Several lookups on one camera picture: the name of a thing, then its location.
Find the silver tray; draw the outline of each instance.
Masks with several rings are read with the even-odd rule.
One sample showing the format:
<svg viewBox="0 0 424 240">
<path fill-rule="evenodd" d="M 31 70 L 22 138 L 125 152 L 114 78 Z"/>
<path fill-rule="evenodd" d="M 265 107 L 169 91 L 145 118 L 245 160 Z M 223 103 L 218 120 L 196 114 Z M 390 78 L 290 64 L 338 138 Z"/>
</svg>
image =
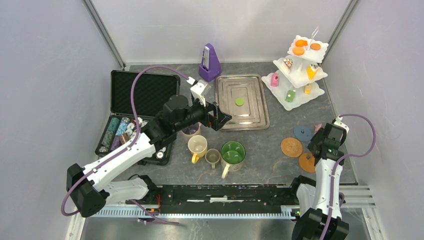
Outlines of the silver tray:
<svg viewBox="0 0 424 240">
<path fill-rule="evenodd" d="M 244 105 L 237 106 L 237 98 L 243 98 Z M 264 87 L 258 74 L 217 77 L 215 100 L 221 111 L 232 116 L 222 131 L 258 130 L 270 126 Z"/>
</svg>

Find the gray floor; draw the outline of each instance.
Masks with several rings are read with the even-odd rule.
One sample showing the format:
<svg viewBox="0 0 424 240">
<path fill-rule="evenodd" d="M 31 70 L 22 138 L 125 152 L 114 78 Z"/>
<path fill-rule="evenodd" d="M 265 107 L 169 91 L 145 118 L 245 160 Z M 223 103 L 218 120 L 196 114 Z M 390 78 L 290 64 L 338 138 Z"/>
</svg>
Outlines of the gray floor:
<svg viewBox="0 0 424 240">
<path fill-rule="evenodd" d="M 342 208 L 346 240 L 370 240 L 359 208 Z M 277 219 L 172 219 L 180 226 L 144 225 L 134 218 L 89 217 L 81 240 L 291 240 L 295 223 Z"/>
<path fill-rule="evenodd" d="M 187 76 L 200 79 L 198 64 L 169 65 Z M 131 66 L 130 71 L 141 71 L 143 66 Z M 266 76 L 273 73 L 277 67 L 272 62 L 252 63 L 223 63 L 222 74 L 259 74 Z M 166 69 L 152 69 L 149 73 L 171 74 Z M 181 79 L 180 93 L 190 97 L 190 85 Z M 317 82 L 320 88 L 325 89 L 323 80 Z M 207 101 L 215 101 L 215 84 L 206 96 Z M 326 94 L 298 107 L 286 111 L 264 87 L 267 102 L 270 127 L 264 130 L 246 130 L 223 132 L 203 127 L 202 135 L 208 141 L 208 148 L 220 149 L 227 141 L 238 141 L 246 148 L 245 164 L 241 170 L 230 172 L 226 179 L 221 179 L 222 167 L 212 170 L 211 166 L 200 159 L 197 164 L 191 163 L 191 154 L 186 143 L 179 133 L 171 153 L 171 160 L 166 166 L 134 165 L 119 175 L 115 181 L 126 180 L 133 174 L 149 175 L 155 184 L 290 184 L 293 178 L 304 175 L 315 179 L 314 173 L 307 173 L 299 167 L 298 159 L 283 154 L 280 148 L 281 141 L 287 137 L 295 137 L 294 127 L 308 126 L 313 131 L 319 123 L 330 122 L 334 118 L 329 96 Z M 303 152 L 307 152 L 303 143 Z M 355 175 L 349 161 L 343 167 L 341 183 L 355 183 Z"/>
</svg>

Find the yellow mug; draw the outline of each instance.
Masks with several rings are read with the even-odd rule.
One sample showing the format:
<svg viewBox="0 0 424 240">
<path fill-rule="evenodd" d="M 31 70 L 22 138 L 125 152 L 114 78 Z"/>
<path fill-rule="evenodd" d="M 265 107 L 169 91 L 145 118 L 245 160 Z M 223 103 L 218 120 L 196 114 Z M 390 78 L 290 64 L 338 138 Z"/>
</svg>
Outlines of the yellow mug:
<svg viewBox="0 0 424 240">
<path fill-rule="evenodd" d="M 188 140 L 188 149 L 191 154 L 193 154 L 191 163 L 195 164 L 200 158 L 205 156 L 208 151 L 208 141 L 206 141 L 206 138 L 202 135 L 193 136 Z"/>
</svg>

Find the mug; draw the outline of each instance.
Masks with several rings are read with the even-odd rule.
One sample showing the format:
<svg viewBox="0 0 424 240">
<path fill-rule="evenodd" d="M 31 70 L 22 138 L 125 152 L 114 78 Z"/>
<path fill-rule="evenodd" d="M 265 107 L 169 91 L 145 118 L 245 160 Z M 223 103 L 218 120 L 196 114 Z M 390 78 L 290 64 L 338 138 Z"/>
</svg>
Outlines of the mug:
<svg viewBox="0 0 424 240">
<path fill-rule="evenodd" d="M 181 130 L 181 132 L 182 132 L 182 138 L 184 139 L 184 141 L 186 143 L 188 143 L 189 140 L 192 137 L 201 134 L 200 126 L 201 126 L 201 124 L 200 124 L 200 122 L 198 122 L 198 123 L 195 123 L 195 124 L 193 124 L 191 126 L 188 126 L 188 127 L 184 128 L 183 130 Z"/>
<path fill-rule="evenodd" d="M 215 165 L 220 161 L 221 154 L 220 151 L 216 149 L 209 149 L 206 152 L 206 155 L 204 156 L 204 159 L 206 159 L 206 162 L 210 163 L 212 165 L 212 169 L 215 169 Z"/>
<path fill-rule="evenodd" d="M 190 140 L 188 140 L 188 149 L 190 150 L 191 154 L 193 154 L 191 163 L 195 164 L 208 151 L 208 141 L 206 141 L 204 136 L 193 136 L 190 138 Z"/>
<path fill-rule="evenodd" d="M 237 141 L 229 141 L 221 148 L 221 165 L 224 168 L 222 179 L 227 177 L 228 172 L 236 172 L 243 166 L 246 157 L 245 147 Z"/>
</svg>

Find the black case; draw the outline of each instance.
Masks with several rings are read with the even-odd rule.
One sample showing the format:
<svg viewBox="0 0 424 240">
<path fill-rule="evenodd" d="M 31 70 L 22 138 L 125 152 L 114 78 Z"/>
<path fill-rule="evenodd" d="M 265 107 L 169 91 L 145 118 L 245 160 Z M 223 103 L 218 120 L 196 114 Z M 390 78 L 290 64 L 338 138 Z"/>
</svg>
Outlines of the black case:
<svg viewBox="0 0 424 240">
<path fill-rule="evenodd" d="M 108 129 L 112 118 L 121 119 L 123 117 L 134 118 L 131 108 L 131 86 L 138 72 L 113 70 L 110 73 L 110 111 L 111 115 L 101 134 L 101 138 L 95 149 L 95 154 L 104 157 L 109 152 L 99 152 L 102 140 Z M 143 120 L 150 121 L 160 112 L 164 104 L 173 95 L 180 93 L 181 80 L 178 75 L 165 75 L 144 73 L 140 76 L 134 89 L 134 104 L 137 115 Z M 170 160 L 172 143 L 166 147 L 164 157 L 146 157 L 138 162 L 139 165 L 155 164 L 164 166 Z"/>
</svg>

